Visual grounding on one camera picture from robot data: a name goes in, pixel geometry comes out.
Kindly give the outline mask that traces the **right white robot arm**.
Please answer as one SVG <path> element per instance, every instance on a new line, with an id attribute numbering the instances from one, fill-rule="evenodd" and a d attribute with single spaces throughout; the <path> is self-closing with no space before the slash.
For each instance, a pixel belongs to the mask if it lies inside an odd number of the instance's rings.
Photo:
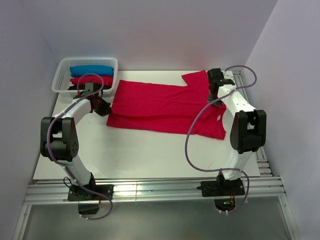
<path id="1" fill-rule="evenodd" d="M 216 106 L 225 105 L 233 116 L 229 134 L 232 151 L 227 167 L 218 171 L 216 180 L 201 183 L 203 197 L 243 196 L 242 181 L 248 160 L 266 142 L 267 114 L 250 105 L 237 89 L 235 82 L 225 78 L 220 68 L 207 71 L 208 101 L 218 100 Z"/>

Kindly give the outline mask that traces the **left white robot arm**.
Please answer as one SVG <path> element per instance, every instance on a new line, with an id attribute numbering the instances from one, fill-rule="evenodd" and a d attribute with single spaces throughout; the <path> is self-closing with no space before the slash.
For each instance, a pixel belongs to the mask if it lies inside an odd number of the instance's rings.
<path id="1" fill-rule="evenodd" d="M 80 144 L 76 125 L 91 113 L 101 117 L 112 113 L 111 104 L 100 95 L 103 85 L 87 82 L 71 104 L 60 113 L 44 117 L 40 123 L 40 153 L 59 165 L 69 179 L 69 191 L 84 200 L 101 197 L 93 174 L 79 157 Z"/>

